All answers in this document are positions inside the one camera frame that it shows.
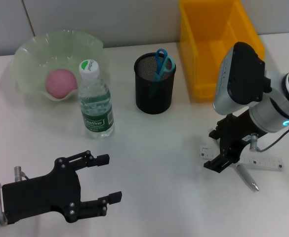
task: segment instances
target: white bottle cap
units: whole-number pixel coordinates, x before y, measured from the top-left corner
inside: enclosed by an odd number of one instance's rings
[[[99,66],[94,60],[84,60],[80,64],[80,75],[83,80],[97,80],[99,78]]]

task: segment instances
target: pen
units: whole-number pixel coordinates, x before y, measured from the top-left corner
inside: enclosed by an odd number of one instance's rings
[[[239,174],[244,178],[244,180],[251,186],[253,187],[256,191],[259,191],[258,186],[252,176],[248,173],[248,171],[244,168],[243,165],[238,164],[237,165],[237,170]]]

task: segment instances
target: green glass bowl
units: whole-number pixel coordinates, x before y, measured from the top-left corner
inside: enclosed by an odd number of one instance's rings
[[[79,65],[86,59],[95,60],[102,74],[107,71],[109,63],[99,39],[80,31],[61,30],[33,37],[23,44],[13,57],[10,73],[21,92],[42,93],[51,100],[61,101],[76,94],[77,90],[65,98],[54,98],[45,89],[49,72],[67,69],[75,75],[79,85]]]

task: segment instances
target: black cable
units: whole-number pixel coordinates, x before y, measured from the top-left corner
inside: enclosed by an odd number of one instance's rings
[[[286,132],[284,132],[275,142],[273,142],[271,145],[269,145],[268,147],[266,147],[265,149],[260,149],[260,148],[257,148],[256,150],[258,151],[258,152],[264,152],[264,151],[266,151],[266,150],[268,150],[268,149],[270,149],[272,146],[274,146],[276,143],[278,143],[287,133],[289,133],[289,128],[288,128],[288,130],[286,131]]]

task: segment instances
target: yellow plastic bin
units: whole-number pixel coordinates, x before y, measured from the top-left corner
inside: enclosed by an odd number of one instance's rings
[[[191,95],[214,99],[222,59],[238,41],[251,45],[260,59],[264,46],[239,0],[180,0],[180,52]]]

